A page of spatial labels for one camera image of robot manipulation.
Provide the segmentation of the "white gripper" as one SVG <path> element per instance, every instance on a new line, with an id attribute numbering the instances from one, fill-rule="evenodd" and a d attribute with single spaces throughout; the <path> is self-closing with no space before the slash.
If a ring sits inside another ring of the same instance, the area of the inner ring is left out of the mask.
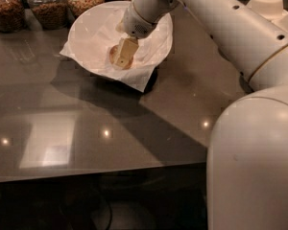
<path id="1" fill-rule="evenodd" d="M 130 2 L 124 12 L 122 21 L 116 25 L 115 30 L 121 34 L 125 32 L 131 37 L 120 39 L 114 54 L 113 63 L 122 69 L 130 68 L 133 56 L 139 48 L 137 39 L 148 37 L 155 28 L 156 23 L 143 19 L 134 8 L 133 2 Z"/>

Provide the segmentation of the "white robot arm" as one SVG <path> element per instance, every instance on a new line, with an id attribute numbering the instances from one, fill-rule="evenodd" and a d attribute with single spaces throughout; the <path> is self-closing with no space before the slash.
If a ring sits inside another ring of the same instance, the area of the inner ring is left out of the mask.
<path id="1" fill-rule="evenodd" d="M 288 230 L 288 32 L 238 0 L 132 0 L 123 29 L 145 38 L 176 5 L 201 23 L 252 89 L 211 133 L 208 230 Z"/>

